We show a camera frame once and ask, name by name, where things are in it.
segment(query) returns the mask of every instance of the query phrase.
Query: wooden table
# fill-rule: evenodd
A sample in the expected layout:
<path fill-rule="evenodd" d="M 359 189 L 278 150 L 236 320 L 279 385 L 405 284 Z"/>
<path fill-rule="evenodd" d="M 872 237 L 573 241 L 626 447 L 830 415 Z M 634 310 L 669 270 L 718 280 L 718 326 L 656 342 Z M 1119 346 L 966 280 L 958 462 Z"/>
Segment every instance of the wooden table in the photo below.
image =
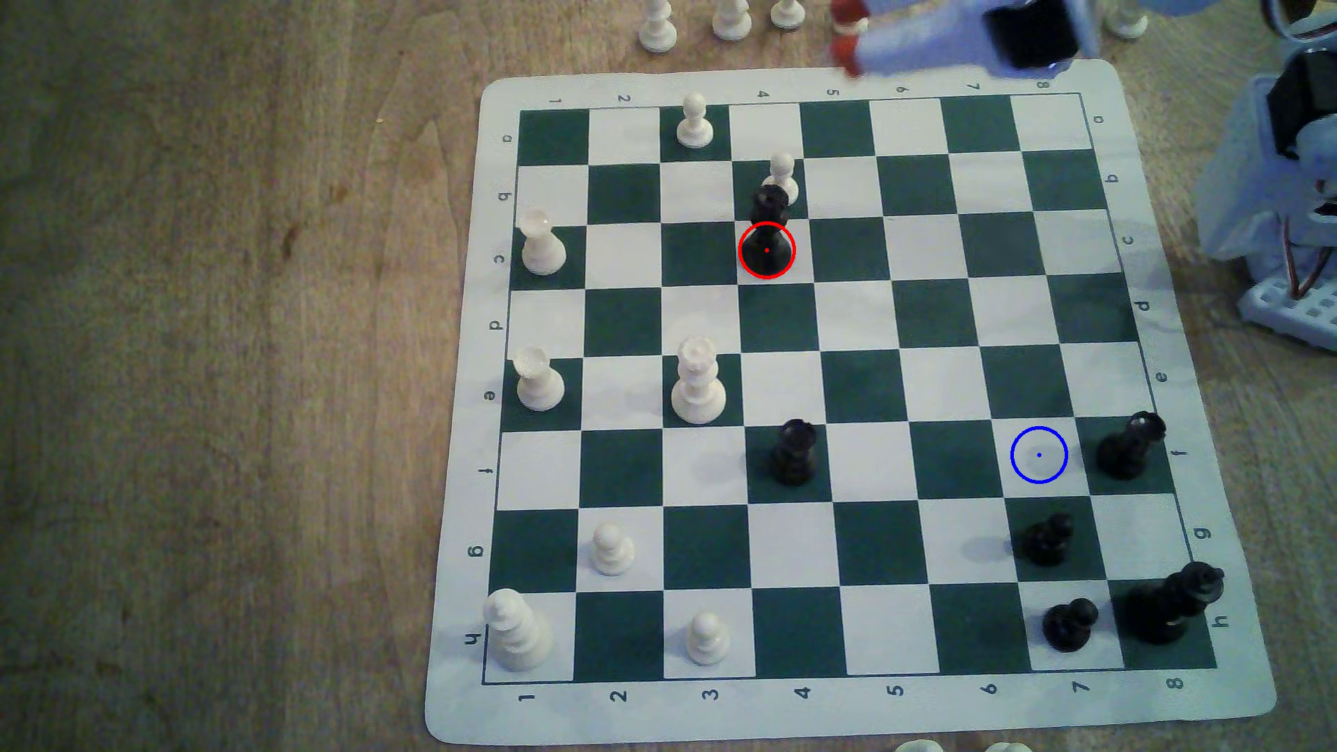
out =
<path fill-rule="evenodd" d="M 0 5 L 0 748 L 439 747 L 422 694 L 483 87 L 820 66 L 830 33 L 814 0 L 797 35 L 726 45 L 707 0 L 678 0 L 678 47 L 650 59 L 631 0 L 316 5 Z M 1107 56 L 1278 707 L 949 751 L 1337 736 L 1337 361 L 1241 322 L 1247 280 L 1198 254 L 1189 193 L 1277 67 L 1254 5 L 1155 19 Z"/>

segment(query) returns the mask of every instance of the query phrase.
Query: black pawn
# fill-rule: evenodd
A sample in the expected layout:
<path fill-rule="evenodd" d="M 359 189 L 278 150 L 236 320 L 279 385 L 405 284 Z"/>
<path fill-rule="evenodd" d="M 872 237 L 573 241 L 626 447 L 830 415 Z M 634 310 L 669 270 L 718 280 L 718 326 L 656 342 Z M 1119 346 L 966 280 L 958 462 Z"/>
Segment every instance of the black pawn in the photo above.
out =
<path fill-rule="evenodd" d="M 1095 603 L 1078 598 L 1044 613 L 1044 640 L 1060 653 L 1080 650 L 1091 640 L 1091 625 L 1100 618 Z"/>
<path fill-rule="evenodd" d="M 1068 558 L 1072 538 L 1072 515 L 1058 512 L 1038 522 L 1021 534 L 1021 555 L 1036 566 L 1055 566 Z"/>
<path fill-rule="evenodd" d="M 789 194 L 779 186 L 761 186 L 753 193 L 753 209 L 747 218 L 753 225 L 757 222 L 786 225 L 789 222 Z M 742 242 L 743 264 L 762 277 L 779 274 L 789 266 L 789 260 L 794 256 L 794 246 L 790 245 L 789 237 L 775 225 L 753 227 Z"/>
<path fill-rule="evenodd" d="M 793 419 L 779 428 L 779 443 L 770 451 L 770 472 L 785 486 L 802 486 L 817 472 L 817 428 Z"/>
<path fill-rule="evenodd" d="M 1147 468 L 1151 446 L 1166 438 L 1166 421 L 1154 412 L 1142 411 L 1128 419 L 1123 431 L 1106 436 L 1095 452 L 1095 462 L 1107 475 L 1132 480 Z"/>
<path fill-rule="evenodd" d="M 1189 562 L 1159 585 L 1139 587 L 1127 595 L 1132 633 L 1143 642 L 1169 645 L 1185 636 L 1189 620 L 1221 599 L 1226 574 L 1203 563 Z"/>

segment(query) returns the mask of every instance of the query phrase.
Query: blue circle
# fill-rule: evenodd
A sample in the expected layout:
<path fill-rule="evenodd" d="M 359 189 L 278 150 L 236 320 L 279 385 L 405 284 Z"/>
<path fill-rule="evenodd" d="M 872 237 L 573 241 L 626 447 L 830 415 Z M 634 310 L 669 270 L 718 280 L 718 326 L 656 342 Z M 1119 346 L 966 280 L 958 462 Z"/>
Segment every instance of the blue circle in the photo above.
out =
<path fill-rule="evenodd" d="M 1059 444 L 1063 444 L 1063 466 L 1059 467 L 1058 472 L 1055 472 L 1054 475 L 1046 478 L 1044 480 L 1036 480 L 1035 478 L 1027 478 L 1025 474 L 1021 472 L 1021 468 L 1016 466 L 1016 444 L 1017 444 L 1017 442 L 1021 440 L 1021 436 L 1025 436 L 1031 431 L 1044 431 L 1046 434 L 1054 434 L 1054 438 L 1059 440 Z M 1035 456 L 1040 456 L 1040 452 L 1036 452 Z M 1032 426 L 1032 427 L 1027 428 L 1025 431 L 1021 431 L 1020 434 L 1017 434 L 1016 439 L 1012 439 L 1012 451 L 1009 452 L 1009 459 L 1012 460 L 1012 470 L 1015 470 L 1016 474 L 1021 476 L 1021 480 L 1025 480 L 1027 483 L 1035 483 L 1036 486 L 1042 486 L 1044 483 L 1048 483 L 1048 482 L 1054 480 L 1059 475 L 1063 475 L 1063 471 L 1068 468 L 1068 443 L 1063 440 L 1063 436 L 1059 436 L 1058 431 L 1055 431 L 1054 428 L 1050 428 L 1048 426 Z"/>

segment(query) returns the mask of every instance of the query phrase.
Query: green square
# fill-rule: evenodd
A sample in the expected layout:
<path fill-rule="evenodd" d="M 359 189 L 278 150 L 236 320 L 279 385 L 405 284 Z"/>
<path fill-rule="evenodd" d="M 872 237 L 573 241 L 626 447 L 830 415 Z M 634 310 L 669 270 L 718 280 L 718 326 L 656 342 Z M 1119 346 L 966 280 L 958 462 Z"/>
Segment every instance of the green square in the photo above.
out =
<path fill-rule="evenodd" d="M 552 234 L 567 248 L 567 261 L 547 277 L 524 268 L 524 233 L 519 229 L 511 237 L 512 290 L 578 290 L 584 286 L 586 236 L 584 225 L 552 227 Z"/>
<path fill-rule="evenodd" d="M 1051 276 L 1050 301 L 1060 343 L 1134 343 L 1138 324 L 1122 272 Z"/>
<path fill-rule="evenodd" d="M 663 503 L 659 428 L 580 434 L 582 507 L 656 507 Z"/>
<path fill-rule="evenodd" d="M 659 355 L 659 288 L 586 290 L 586 357 Z"/>
<path fill-rule="evenodd" d="M 516 161 L 531 165 L 590 162 L 588 110 L 525 110 L 520 112 Z"/>
<path fill-rule="evenodd" d="M 841 585 L 928 582 L 917 502 L 841 502 L 834 508 Z"/>
<path fill-rule="evenodd" d="M 555 357 L 548 363 L 562 375 L 566 391 L 552 409 L 536 412 L 520 403 L 516 387 L 520 376 L 508 360 L 501 372 L 501 431 L 579 431 L 580 430 L 580 372 L 579 357 Z"/>
<path fill-rule="evenodd" d="M 1012 531 L 1012 551 L 1016 554 L 1016 578 L 1020 582 L 1104 579 L 1104 559 L 1100 557 L 1100 538 L 1096 535 L 1090 496 L 1007 499 L 1004 503 L 1008 530 Z M 1072 515 L 1068 558 L 1055 566 L 1036 566 L 1021 554 L 1021 538 L 1028 527 L 1058 512 Z"/>
<path fill-rule="evenodd" d="M 948 151 L 1021 150 L 1011 96 L 944 96 L 939 102 Z"/>
<path fill-rule="evenodd" d="M 817 470 L 813 478 L 802 486 L 785 486 L 770 474 L 770 452 L 779 443 L 779 426 L 749 426 L 743 428 L 743 444 L 747 451 L 747 503 L 785 502 L 829 502 L 832 500 L 832 474 L 826 427 L 817 428 L 817 444 L 813 455 Z"/>
<path fill-rule="evenodd" d="M 931 585 L 940 674 L 1031 670 L 1016 582 Z"/>
<path fill-rule="evenodd" d="M 663 286 L 734 285 L 738 242 L 730 222 L 660 225 Z"/>
<path fill-rule="evenodd" d="M 683 120 L 682 107 L 659 108 L 659 161 L 660 162 L 727 162 L 729 151 L 729 106 L 707 104 L 706 122 L 710 123 L 714 138 L 701 149 L 687 149 L 678 140 L 678 123 Z"/>
<path fill-rule="evenodd" d="M 900 351 L 822 352 L 826 423 L 905 420 Z"/>
<path fill-rule="evenodd" d="M 659 221 L 659 165 L 590 165 L 591 225 Z"/>
<path fill-rule="evenodd" d="M 921 499 L 1003 495 L 993 427 L 988 420 L 910 423 L 910 451 Z"/>
<path fill-rule="evenodd" d="M 873 118 L 868 100 L 801 102 L 804 157 L 872 157 Z"/>
<path fill-rule="evenodd" d="M 1035 214 L 961 214 L 960 222 L 971 277 L 1044 274 Z"/>
<path fill-rule="evenodd" d="M 743 222 L 751 217 L 751 197 L 761 182 L 770 177 L 770 161 L 734 162 L 734 219 Z M 798 183 L 798 201 L 789 205 L 790 219 L 808 217 L 808 183 L 804 182 L 804 161 L 794 159 L 794 181 Z"/>
<path fill-rule="evenodd" d="M 1170 456 L 1165 442 L 1152 444 L 1147 452 L 1147 468 L 1132 480 L 1120 480 L 1106 475 L 1096 464 L 1096 451 L 1100 442 L 1110 434 L 1119 434 L 1128 424 L 1128 417 L 1078 417 L 1078 442 L 1082 443 L 1082 458 L 1086 463 L 1087 486 L 1092 496 L 1114 494 L 1174 494 L 1174 476 L 1170 474 Z"/>
<path fill-rule="evenodd" d="M 751 587 L 747 507 L 664 507 L 664 589 Z"/>
<path fill-rule="evenodd" d="M 1189 620 L 1189 630 L 1169 645 L 1143 642 L 1132 634 L 1127 595 L 1144 586 L 1157 586 L 1159 579 L 1111 579 L 1110 598 L 1114 601 L 1114 624 L 1119 630 L 1124 668 L 1134 670 L 1214 669 L 1217 653 L 1211 648 L 1211 628 L 1207 617 L 1198 614 Z"/>
<path fill-rule="evenodd" d="M 742 356 L 733 352 L 722 352 L 715 356 L 719 365 L 719 383 L 725 385 L 725 412 L 710 421 L 711 426 L 742 426 L 743 424 L 743 364 Z M 673 388 L 678 384 L 678 356 L 664 356 L 664 428 L 690 428 L 687 423 L 673 408 Z"/>
<path fill-rule="evenodd" d="M 576 510 L 492 514 L 488 591 L 570 593 L 576 589 Z"/>
<path fill-rule="evenodd" d="M 818 282 L 892 278 L 881 217 L 812 219 L 808 231 Z"/>
<path fill-rule="evenodd" d="M 896 336 L 902 348 L 975 347 L 968 280 L 896 280 Z"/>
<path fill-rule="evenodd" d="M 980 348 L 993 417 L 1068 417 L 1067 372 L 1059 345 Z"/>
<path fill-rule="evenodd" d="M 813 285 L 739 285 L 738 333 L 743 352 L 818 349 Z"/>
<path fill-rule="evenodd" d="M 882 214 L 956 214 L 956 189 L 947 154 L 878 157 Z"/>
<path fill-rule="evenodd" d="M 753 590 L 757 678 L 845 676 L 840 587 Z"/>
<path fill-rule="evenodd" d="M 1095 151 L 1027 151 L 1021 162 L 1036 211 L 1104 209 L 1104 182 Z"/>
<path fill-rule="evenodd" d="M 655 681 L 664 670 L 664 594 L 578 593 L 574 681 Z"/>

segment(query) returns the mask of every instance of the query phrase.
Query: white square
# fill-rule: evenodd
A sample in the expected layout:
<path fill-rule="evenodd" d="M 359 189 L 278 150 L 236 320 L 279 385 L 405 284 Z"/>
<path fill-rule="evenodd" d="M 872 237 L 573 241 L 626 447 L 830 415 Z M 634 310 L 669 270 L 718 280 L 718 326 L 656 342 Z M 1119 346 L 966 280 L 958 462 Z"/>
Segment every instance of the white square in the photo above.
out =
<path fill-rule="evenodd" d="M 1012 122 L 1021 151 L 1091 149 L 1086 112 L 1076 94 L 1013 95 Z"/>
<path fill-rule="evenodd" d="M 658 108 L 590 111 L 591 165 L 654 165 L 658 162 Z"/>
<path fill-rule="evenodd" d="M 1189 563 L 1173 494 L 1091 496 L 1106 579 L 1163 579 Z"/>
<path fill-rule="evenodd" d="M 583 357 L 584 290 L 515 290 L 507 325 L 508 359 L 527 347 L 552 359 Z"/>
<path fill-rule="evenodd" d="M 919 498 L 909 423 L 830 423 L 826 462 L 832 500 L 894 502 Z"/>
<path fill-rule="evenodd" d="M 580 510 L 576 547 L 578 593 L 624 593 L 664 589 L 664 510 L 663 507 L 600 507 Z M 594 531 L 611 522 L 635 546 L 631 569 L 607 575 L 594 569 Z"/>
<path fill-rule="evenodd" d="M 1034 277 L 972 277 L 971 308 L 980 347 L 1059 341 L 1050 282 Z"/>
<path fill-rule="evenodd" d="M 580 427 L 586 431 L 663 426 L 663 360 L 658 355 L 587 357 Z"/>
<path fill-rule="evenodd" d="M 881 217 L 882 185 L 876 157 L 804 159 L 808 217 Z"/>
<path fill-rule="evenodd" d="M 893 280 L 964 280 L 965 246 L 956 214 L 910 214 L 882 219 Z"/>
<path fill-rule="evenodd" d="M 576 594 L 521 593 L 521 595 L 533 613 L 548 620 L 548 626 L 552 628 L 552 652 L 541 664 L 527 672 L 508 670 L 489 654 L 483 668 L 483 681 L 496 684 L 571 681 L 575 677 L 576 656 Z"/>
<path fill-rule="evenodd" d="M 666 428 L 663 451 L 666 507 L 747 503 L 747 442 L 742 426 Z"/>
<path fill-rule="evenodd" d="M 710 337 L 715 343 L 715 352 L 742 351 L 737 285 L 663 288 L 659 300 L 663 355 L 678 355 L 678 348 L 687 337 Z"/>
<path fill-rule="evenodd" d="M 1114 603 L 1104 579 L 1020 582 L 1021 617 L 1031 653 L 1031 670 L 1122 669 L 1123 649 L 1114 624 Z M 1091 640 L 1080 650 L 1063 653 L 1044 638 L 1044 614 L 1059 603 L 1086 598 L 1095 603 L 1099 618 L 1091 625 Z"/>
<path fill-rule="evenodd" d="M 580 432 L 501 434 L 499 510 L 574 510 L 580 506 Z"/>
<path fill-rule="evenodd" d="M 751 227 L 751 222 L 734 222 L 734 258 L 738 258 L 738 244 L 743 240 L 743 233 Z M 790 219 L 785 229 L 794 237 L 794 264 L 782 277 L 774 280 L 759 280 L 747 273 L 742 264 L 738 266 L 739 285 L 794 285 L 813 281 L 813 244 L 808 231 L 808 219 Z"/>
<path fill-rule="evenodd" d="M 1072 415 L 1132 415 L 1151 409 L 1151 391 L 1138 343 L 1059 345 Z"/>
<path fill-rule="evenodd" d="M 710 612 L 729 626 L 729 653 L 713 666 L 687 656 L 687 628 L 701 612 Z M 753 644 L 751 590 L 664 591 L 664 678 L 749 677 L 757 674 Z"/>
<path fill-rule="evenodd" d="M 919 504 L 931 583 L 1016 582 L 1003 499 L 924 499 Z"/>
<path fill-rule="evenodd" d="M 957 214 L 1029 211 L 1031 186 L 1020 151 L 951 154 Z"/>
<path fill-rule="evenodd" d="M 1082 458 L 1082 443 L 1078 440 L 1076 420 L 1071 417 L 1007 417 L 993 420 L 992 427 L 1004 496 L 1084 496 L 1090 492 L 1086 462 Z M 1035 427 L 1040 427 L 1040 430 L 1032 431 L 1031 428 Z M 1067 444 L 1067 451 L 1063 448 L 1064 444 Z M 1023 472 L 1031 480 L 1021 478 Z"/>
<path fill-rule="evenodd" d="M 849 674 L 937 673 L 937 630 L 928 585 L 840 589 Z"/>
<path fill-rule="evenodd" d="M 817 337 L 824 351 L 896 349 L 892 284 L 818 282 Z"/>
<path fill-rule="evenodd" d="M 734 162 L 769 162 L 777 151 L 804 158 L 804 123 L 797 103 L 729 107 L 729 154 Z"/>
<path fill-rule="evenodd" d="M 868 103 L 868 112 L 878 157 L 947 154 L 943 104 L 937 99 L 877 99 Z"/>
<path fill-rule="evenodd" d="M 979 348 L 902 349 L 901 380 L 910 420 L 981 420 L 989 416 Z"/>
<path fill-rule="evenodd" d="M 590 209 L 590 167 L 520 167 L 515 193 L 516 217 L 531 209 L 541 209 L 548 214 L 548 221 L 559 227 L 584 225 Z"/>
<path fill-rule="evenodd" d="M 586 288 L 658 288 L 659 225 L 586 227 Z"/>
<path fill-rule="evenodd" d="M 660 222 L 730 222 L 733 218 L 731 163 L 666 162 L 659 166 Z"/>
<path fill-rule="evenodd" d="M 820 352 L 745 352 L 743 424 L 826 423 Z"/>
<path fill-rule="evenodd" d="M 840 585 L 830 502 L 749 504 L 753 587 Z"/>
<path fill-rule="evenodd" d="M 1110 215 L 1104 209 L 1036 211 L 1035 231 L 1046 274 L 1119 272 Z"/>

